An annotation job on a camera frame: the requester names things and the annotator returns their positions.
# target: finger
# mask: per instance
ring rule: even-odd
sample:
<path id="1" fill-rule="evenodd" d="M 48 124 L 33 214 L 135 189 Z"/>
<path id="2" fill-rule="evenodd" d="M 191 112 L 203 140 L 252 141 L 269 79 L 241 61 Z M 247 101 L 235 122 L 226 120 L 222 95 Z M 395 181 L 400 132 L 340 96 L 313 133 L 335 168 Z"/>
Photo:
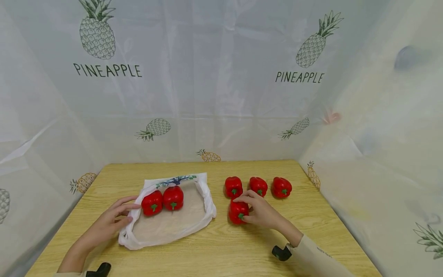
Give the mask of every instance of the finger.
<path id="1" fill-rule="evenodd" d="M 255 199 L 249 196 L 241 195 L 233 200 L 233 202 L 245 202 L 251 206 L 254 205 Z"/>
<path id="2" fill-rule="evenodd" d="M 129 201 L 137 199 L 137 197 L 138 197 L 138 195 L 132 195 L 132 196 L 126 196 L 126 197 L 123 197 L 121 199 L 118 199 L 114 204 L 112 204 L 109 207 L 109 209 L 112 210 L 113 208 L 121 206 L 123 203 L 126 203 L 126 202 L 129 202 Z"/>
<path id="3" fill-rule="evenodd" d="M 123 204 L 117 208 L 114 208 L 112 211 L 113 217 L 117 217 L 120 213 L 126 211 L 126 210 L 134 210 L 134 209 L 140 209 L 140 205 L 138 204 Z"/>
<path id="4" fill-rule="evenodd" d="M 251 215 L 244 215 L 242 220 L 246 223 L 255 224 L 255 217 Z"/>
<path id="5" fill-rule="evenodd" d="M 113 226 L 115 228 L 115 231 L 125 228 L 129 223 L 131 223 L 132 217 L 128 216 L 125 218 L 122 218 L 119 222 L 116 222 Z"/>
<path id="6" fill-rule="evenodd" d="M 249 196 L 249 197 L 252 197 L 252 198 L 261 197 L 260 195 L 258 195 L 258 194 L 257 194 L 255 191 L 253 191 L 253 190 L 247 190 L 247 191 L 243 192 L 242 195 Z"/>
<path id="7" fill-rule="evenodd" d="M 119 213 L 118 216 L 121 216 L 121 215 L 128 216 L 128 214 L 129 214 L 129 211 L 125 210 L 125 211 Z"/>

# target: human hand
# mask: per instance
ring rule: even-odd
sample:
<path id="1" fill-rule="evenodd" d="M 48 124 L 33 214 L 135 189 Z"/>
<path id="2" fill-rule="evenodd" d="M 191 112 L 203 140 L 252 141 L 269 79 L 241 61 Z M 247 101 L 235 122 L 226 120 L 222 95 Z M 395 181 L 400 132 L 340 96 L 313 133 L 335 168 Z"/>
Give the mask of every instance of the human hand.
<path id="1" fill-rule="evenodd" d="M 137 197 L 137 195 L 134 195 L 119 199 L 105 210 L 91 227 L 69 248 L 57 272 L 82 272 L 89 252 L 100 243 L 112 239 L 117 231 L 132 221 L 132 217 L 128 216 L 129 210 L 140 209 L 140 205 L 127 202 L 135 200 Z"/>
<path id="2" fill-rule="evenodd" d="M 127 226 L 132 217 L 129 210 L 140 209 L 140 205 L 127 203 L 137 199 L 138 195 L 127 196 L 117 200 L 91 225 L 91 227 L 77 240 L 76 244 L 85 251 L 91 251 L 102 242 L 112 239 L 116 232 Z"/>
<path id="3" fill-rule="evenodd" d="M 249 215 L 243 216 L 243 221 L 269 229 L 279 229 L 286 220 L 277 212 L 263 197 L 252 190 L 243 192 L 242 195 L 233 200 L 234 202 L 245 202 L 252 206 Z"/>
<path id="4" fill-rule="evenodd" d="M 252 190 L 245 191 L 233 201 L 245 202 L 252 206 L 249 209 L 249 215 L 243 216 L 243 221 L 277 230 L 292 246 L 297 247 L 299 245 L 303 233 L 256 192 Z"/>

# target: left hand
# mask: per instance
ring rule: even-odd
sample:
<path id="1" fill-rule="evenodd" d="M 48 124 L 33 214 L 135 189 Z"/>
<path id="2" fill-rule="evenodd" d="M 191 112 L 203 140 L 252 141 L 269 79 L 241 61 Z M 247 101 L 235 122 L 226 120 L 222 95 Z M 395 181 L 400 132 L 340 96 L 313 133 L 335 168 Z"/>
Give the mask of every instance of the left hand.
<path id="1" fill-rule="evenodd" d="M 140 205 L 127 203 L 137 199 L 138 195 L 127 196 L 117 200 L 112 204 L 92 226 L 77 240 L 76 244 L 81 245 L 86 251 L 91 251 L 102 242 L 113 238 L 114 234 L 124 228 L 132 221 L 128 216 L 129 210 L 140 209 Z"/>
<path id="2" fill-rule="evenodd" d="M 81 273 L 86 257 L 100 243 L 113 238 L 116 232 L 132 221 L 129 210 L 140 209 L 140 205 L 127 202 L 137 199 L 138 195 L 124 197 L 112 204 L 92 224 L 91 227 L 71 246 L 63 258 L 58 273 Z"/>

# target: pineapple illustration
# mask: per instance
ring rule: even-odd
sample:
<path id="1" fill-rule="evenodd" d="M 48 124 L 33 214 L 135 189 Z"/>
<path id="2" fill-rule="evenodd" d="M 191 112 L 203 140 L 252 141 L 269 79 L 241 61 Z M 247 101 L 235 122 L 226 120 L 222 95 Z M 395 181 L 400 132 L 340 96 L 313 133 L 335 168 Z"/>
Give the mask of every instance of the pineapple illustration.
<path id="1" fill-rule="evenodd" d="M 9 212 L 9 192 L 0 188 L 0 224 L 6 218 Z"/>
<path id="2" fill-rule="evenodd" d="M 299 122 L 295 123 L 291 130 L 286 130 L 285 132 L 279 134 L 281 140 L 287 140 L 291 135 L 300 134 L 306 127 L 309 126 L 309 118 L 304 118 Z"/>
<path id="3" fill-rule="evenodd" d="M 97 175 L 95 173 L 86 173 L 82 177 L 80 177 L 78 180 L 72 179 L 70 185 L 71 185 L 71 192 L 74 194 L 76 191 L 79 191 L 81 193 L 85 193 L 88 188 L 91 186 L 92 182 L 95 180 Z"/>
<path id="4" fill-rule="evenodd" d="M 333 30 L 337 30 L 337 24 L 343 20 L 343 18 L 338 18 L 340 12 L 336 15 L 331 11 L 329 16 L 325 15 L 324 20 L 319 20 L 320 30 L 311 35 L 300 47 L 299 52 L 295 60 L 297 64 L 301 67 L 308 68 L 315 63 L 319 58 L 323 49 L 326 46 L 326 38 L 334 33 Z"/>
<path id="5" fill-rule="evenodd" d="M 115 53 L 114 32 L 108 24 L 113 18 L 109 13 L 115 10 L 109 8 L 111 0 L 78 0 L 88 15 L 80 24 L 80 38 L 83 48 L 89 55 L 102 60 L 108 60 Z"/>
<path id="6" fill-rule="evenodd" d="M 315 185 L 315 187 L 320 190 L 320 178 L 317 176 L 317 174 L 315 173 L 314 169 L 314 162 L 310 161 L 307 164 L 307 176 L 309 177 L 309 179 L 311 179 L 311 182 Z"/>
<path id="7" fill-rule="evenodd" d="M 219 155 L 212 153 L 212 152 L 206 152 L 204 149 L 200 149 L 200 151 L 196 152 L 198 156 L 202 156 L 202 160 L 205 162 L 221 162 L 222 159 Z"/>
<path id="8" fill-rule="evenodd" d="M 171 124 L 162 118 L 156 118 L 146 126 L 146 131 L 140 131 L 136 134 L 138 139 L 143 141 L 154 140 L 154 136 L 161 136 L 169 132 Z"/>

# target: white fabric backdrop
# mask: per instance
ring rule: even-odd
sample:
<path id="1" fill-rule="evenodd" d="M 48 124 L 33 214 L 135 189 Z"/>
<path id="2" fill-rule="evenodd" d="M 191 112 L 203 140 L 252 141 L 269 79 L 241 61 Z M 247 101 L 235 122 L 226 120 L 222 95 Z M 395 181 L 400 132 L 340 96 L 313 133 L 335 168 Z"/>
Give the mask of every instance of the white fabric backdrop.
<path id="1" fill-rule="evenodd" d="M 71 193 L 72 180 L 107 163 L 208 159 L 196 155 L 200 149 L 221 160 L 314 161 L 322 193 L 383 273 L 403 273 L 412 254 L 420 256 L 417 270 L 436 272 L 440 260 L 412 231 L 415 222 L 426 226 L 417 214 L 441 214 L 441 21 L 433 3 L 114 0 L 108 23 L 116 50 L 102 60 L 82 47 L 87 13 L 79 1 L 3 1 L 0 196 L 8 195 L 8 213 L 0 275 L 38 253 L 61 224 L 81 196 Z M 297 52 L 331 10 L 344 20 L 315 63 L 300 67 Z M 396 55 L 407 45 L 422 48 L 420 62 L 397 72 Z M 121 64 L 129 75 L 100 77 Z M 85 65 L 104 71 L 89 76 Z M 277 79 L 288 71 L 297 72 L 294 82 Z M 317 79 L 296 82 L 301 73 Z M 306 117 L 306 129 L 281 140 Z M 157 118 L 171 129 L 138 140 Z"/>

